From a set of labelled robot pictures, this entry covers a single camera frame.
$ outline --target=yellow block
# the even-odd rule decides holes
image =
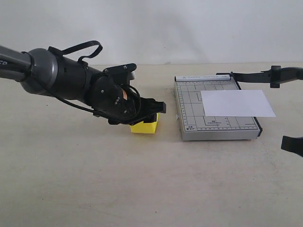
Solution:
[[[139,122],[135,125],[131,125],[131,132],[132,133],[145,133],[145,134],[155,134],[157,125],[159,120],[159,113],[157,113],[157,120],[152,123],[144,123]]]

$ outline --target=beige table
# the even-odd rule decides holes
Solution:
[[[176,121],[175,75],[272,64],[138,66],[132,85],[167,104],[155,135],[1,79],[0,227],[301,227],[303,158],[280,146],[303,136],[303,82],[241,83],[277,115],[257,140],[182,142]]]

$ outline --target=printed measurement scale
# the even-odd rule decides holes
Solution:
[[[202,90],[236,90],[230,75],[175,77],[178,120],[183,140],[251,140],[262,128],[255,117],[205,116]]]

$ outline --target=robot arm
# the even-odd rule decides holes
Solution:
[[[259,73],[218,73],[229,74],[238,82],[269,83],[271,88],[280,88],[280,84],[303,80],[303,68],[272,66],[270,70]],[[303,157],[303,137],[292,138],[283,136],[281,149]]]
[[[73,61],[64,55],[98,46],[89,56]],[[83,61],[102,51],[98,41],[89,41],[66,50],[49,47],[16,52],[0,46],[0,78],[12,79],[31,94],[52,96],[75,108],[108,119],[109,124],[134,125],[152,122],[157,113],[166,112],[166,104],[140,97],[130,85],[136,65],[126,64],[99,71]],[[71,103],[78,100],[91,107]]]

